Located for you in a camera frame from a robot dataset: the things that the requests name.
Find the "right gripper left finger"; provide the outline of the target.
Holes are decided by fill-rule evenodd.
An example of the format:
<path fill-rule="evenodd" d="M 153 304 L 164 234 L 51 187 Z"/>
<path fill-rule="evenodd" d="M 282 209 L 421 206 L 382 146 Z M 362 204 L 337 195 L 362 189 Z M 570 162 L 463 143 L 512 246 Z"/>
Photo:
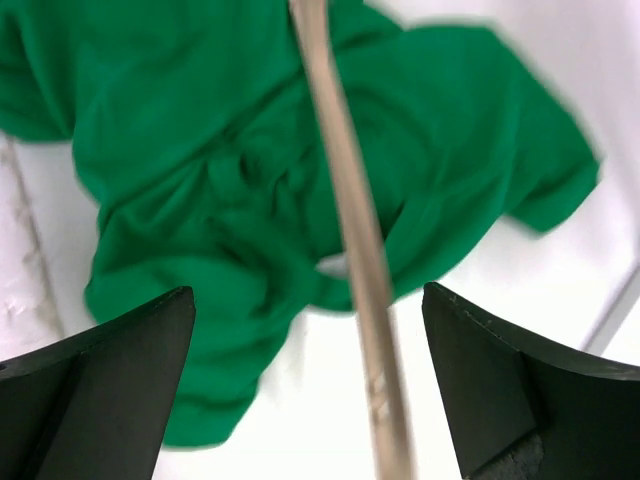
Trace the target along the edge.
<path fill-rule="evenodd" d="M 1 477 L 152 477 L 195 320 L 181 287 L 1 363 Z"/>

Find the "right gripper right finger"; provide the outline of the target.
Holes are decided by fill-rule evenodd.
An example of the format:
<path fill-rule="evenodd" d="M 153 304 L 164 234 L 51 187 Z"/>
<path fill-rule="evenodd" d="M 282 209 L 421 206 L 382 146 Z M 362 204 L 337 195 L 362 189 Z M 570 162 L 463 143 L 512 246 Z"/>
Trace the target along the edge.
<path fill-rule="evenodd" d="M 639 369 L 424 287 L 430 354 L 464 479 L 639 477 Z"/>

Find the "beige plastic hanger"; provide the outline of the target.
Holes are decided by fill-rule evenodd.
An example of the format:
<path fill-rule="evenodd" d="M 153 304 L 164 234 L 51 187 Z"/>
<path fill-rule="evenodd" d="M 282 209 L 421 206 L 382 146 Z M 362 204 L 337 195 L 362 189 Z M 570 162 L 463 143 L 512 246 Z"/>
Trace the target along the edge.
<path fill-rule="evenodd" d="M 369 181 L 335 64 L 325 1 L 292 1 L 293 18 L 329 163 L 348 263 L 380 479 L 415 476 L 396 342 L 391 282 Z"/>

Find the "green t shirt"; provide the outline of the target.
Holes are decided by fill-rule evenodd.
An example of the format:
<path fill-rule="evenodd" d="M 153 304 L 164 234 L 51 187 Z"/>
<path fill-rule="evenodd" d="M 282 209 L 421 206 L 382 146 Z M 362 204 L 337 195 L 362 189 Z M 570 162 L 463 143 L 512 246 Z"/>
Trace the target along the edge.
<path fill-rule="evenodd" d="M 397 296 L 508 215 L 544 233 L 595 188 L 574 118 L 491 30 L 361 1 L 330 33 Z M 224 443 L 307 306 L 351 309 L 334 196 L 284 1 L 5 1 L 1 128 L 68 141 L 99 204 L 86 305 L 178 286 L 196 324 L 164 442 Z"/>

